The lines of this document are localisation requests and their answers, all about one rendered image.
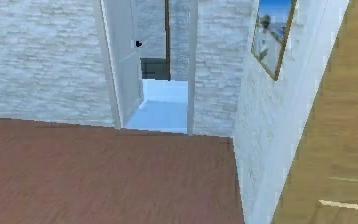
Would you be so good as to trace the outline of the dark grey cabinet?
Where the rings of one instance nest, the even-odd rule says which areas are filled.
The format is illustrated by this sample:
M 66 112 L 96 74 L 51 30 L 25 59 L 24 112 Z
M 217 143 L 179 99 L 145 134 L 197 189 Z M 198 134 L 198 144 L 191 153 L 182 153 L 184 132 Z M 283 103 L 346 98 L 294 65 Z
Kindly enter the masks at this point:
M 164 58 L 141 58 L 143 79 L 168 80 L 168 68 Z

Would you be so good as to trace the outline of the gold framed wall picture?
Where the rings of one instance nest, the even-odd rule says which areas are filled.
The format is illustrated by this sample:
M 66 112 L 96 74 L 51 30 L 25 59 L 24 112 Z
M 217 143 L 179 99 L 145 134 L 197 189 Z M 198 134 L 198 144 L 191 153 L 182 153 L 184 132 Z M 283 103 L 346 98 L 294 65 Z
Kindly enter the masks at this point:
M 259 0 L 251 53 L 273 79 L 280 74 L 297 0 Z

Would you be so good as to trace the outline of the white room door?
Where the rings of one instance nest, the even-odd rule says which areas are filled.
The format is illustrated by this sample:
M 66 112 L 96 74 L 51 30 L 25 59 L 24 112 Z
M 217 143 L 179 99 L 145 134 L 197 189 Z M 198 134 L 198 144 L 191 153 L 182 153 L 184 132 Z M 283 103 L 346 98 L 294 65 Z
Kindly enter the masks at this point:
M 120 127 L 124 128 L 144 100 L 135 0 L 103 0 L 102 9 Z

